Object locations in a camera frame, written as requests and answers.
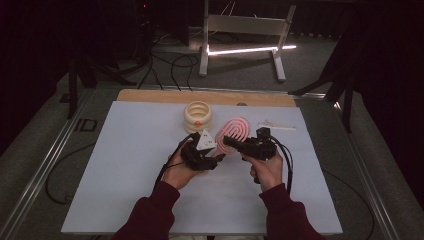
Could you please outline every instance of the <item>person's left hand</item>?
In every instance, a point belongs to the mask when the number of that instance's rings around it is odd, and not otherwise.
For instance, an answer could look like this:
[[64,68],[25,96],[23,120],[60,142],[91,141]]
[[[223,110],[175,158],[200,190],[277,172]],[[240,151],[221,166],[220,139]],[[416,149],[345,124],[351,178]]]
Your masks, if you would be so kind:
[[204,172],[204,171],[194,171],[184,163],[180,154],[181,148],[183,146],[181,146],[180,149],[178,149],[178,152],[175,154],[174,158],[171,159],[171,161],[169,162],[168,167],[175,164],[178,164],[178,165],[175,165],[166,169],[162,178],[162,181],[168,183],[169,185],[173,186],[177,190],[180,190],[181,188],[185,187],[194,176]]

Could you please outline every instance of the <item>red sweater sleeve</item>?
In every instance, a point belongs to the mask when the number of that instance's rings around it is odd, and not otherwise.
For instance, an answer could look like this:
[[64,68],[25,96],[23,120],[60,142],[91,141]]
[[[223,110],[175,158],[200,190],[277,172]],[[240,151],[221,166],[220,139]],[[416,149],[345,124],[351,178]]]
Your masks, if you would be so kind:
[[150,197],[137,201],[127,223],[112,240],[167,240],[175,220],[172,207],[179,197],[177,189],[159,182]]
[[325,239],[309,223],[303,203],[290,199],[284,183],[259,196],[268,209],[266,221],[270,240]]

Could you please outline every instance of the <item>pink object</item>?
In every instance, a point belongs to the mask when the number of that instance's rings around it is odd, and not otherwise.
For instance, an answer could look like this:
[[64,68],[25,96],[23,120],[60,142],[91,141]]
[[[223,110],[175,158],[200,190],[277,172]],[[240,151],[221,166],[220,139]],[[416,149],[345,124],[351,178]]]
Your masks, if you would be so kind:
[[234,117],[229,119],[224,126],[215,135],[215,142],[217,143],[217,149],[213,156],[219,154],[232,154],[235,149],[224,144],[224,136],[234,138],[240,142],[246,140],[250,134],[250,124],[242,117]]

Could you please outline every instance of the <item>hand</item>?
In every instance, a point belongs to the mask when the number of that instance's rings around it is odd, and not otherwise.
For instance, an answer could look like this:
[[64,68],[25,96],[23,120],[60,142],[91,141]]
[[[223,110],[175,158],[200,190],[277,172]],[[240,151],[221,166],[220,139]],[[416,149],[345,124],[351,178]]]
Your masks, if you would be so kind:
[[181,148],[183,146],[178,149],[178,152],[175,154],[174,158],[171,159],[171,161],[169,162],[169,168],[165,170],[165,173],[163,174],[162,178],[162,181],[168,183],[177,190],[180,190],[181,188],[185,187],[194,176],[203,172],[194,171],[184,163],[183,159],[181,158]]
[[283,158],[278,151],[276,151],[274,157],[267,161],[258,160],[244,154],[241,154],[241,156],[252,164],[250,175],[253,178],[258,177],[263,192],[283,182]]

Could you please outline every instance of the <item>white light bar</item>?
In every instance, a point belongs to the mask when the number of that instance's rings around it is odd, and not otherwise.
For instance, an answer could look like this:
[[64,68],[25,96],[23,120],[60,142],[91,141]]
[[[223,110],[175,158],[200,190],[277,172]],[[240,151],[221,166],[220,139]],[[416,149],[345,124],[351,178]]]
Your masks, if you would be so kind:
[[[296,48],[296,45],[289,45],[289,46],[283,47],[283,49],[294,49],[294,48]],[[223,55],[223,54],[231,54],[231,53],[260,52],[260,51],[271,51],[271,50],[277,50],[277,47],[249,48],[249,49],[237,49],[237,50],[215,51],[215,52],[209,52],[209,49],[208,49],[208,55],[214,56],[214,55]]]

